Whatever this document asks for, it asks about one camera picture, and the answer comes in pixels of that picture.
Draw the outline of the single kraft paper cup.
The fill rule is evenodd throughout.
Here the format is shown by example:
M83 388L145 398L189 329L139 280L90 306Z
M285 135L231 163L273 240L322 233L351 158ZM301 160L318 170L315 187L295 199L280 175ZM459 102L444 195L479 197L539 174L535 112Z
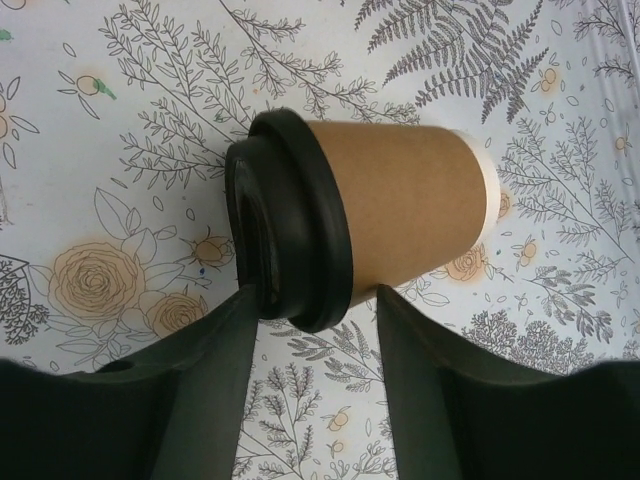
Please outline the single kraft paper cup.
M484 145L438 126L312 121L350 234L351 303L403 285L479 245L501 186Z

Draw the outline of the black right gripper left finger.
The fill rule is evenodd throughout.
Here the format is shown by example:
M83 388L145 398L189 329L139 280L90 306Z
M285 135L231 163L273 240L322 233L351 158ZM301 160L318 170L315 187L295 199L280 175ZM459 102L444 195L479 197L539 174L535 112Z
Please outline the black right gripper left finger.
M257 333L256 289L241 288L178 332L99 369L136 412L115 462L121 479L228 479Z

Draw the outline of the black plastic cup lid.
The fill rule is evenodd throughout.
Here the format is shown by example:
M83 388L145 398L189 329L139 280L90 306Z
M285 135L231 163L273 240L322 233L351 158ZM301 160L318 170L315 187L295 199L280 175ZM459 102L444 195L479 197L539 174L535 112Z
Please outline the black plastic cup lid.
M225 158L239 286L265 320L317 333L337 325L353 293L353 255L336 178L309 123L290 109L258 114Z

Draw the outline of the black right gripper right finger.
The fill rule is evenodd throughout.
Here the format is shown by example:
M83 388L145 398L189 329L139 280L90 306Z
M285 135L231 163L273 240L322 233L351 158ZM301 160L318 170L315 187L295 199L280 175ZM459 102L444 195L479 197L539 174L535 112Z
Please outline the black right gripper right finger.
M520 381L518 366L426 317L387 285L376 295L399 477L471 479L474 460L457 430L454 375L506 385Z

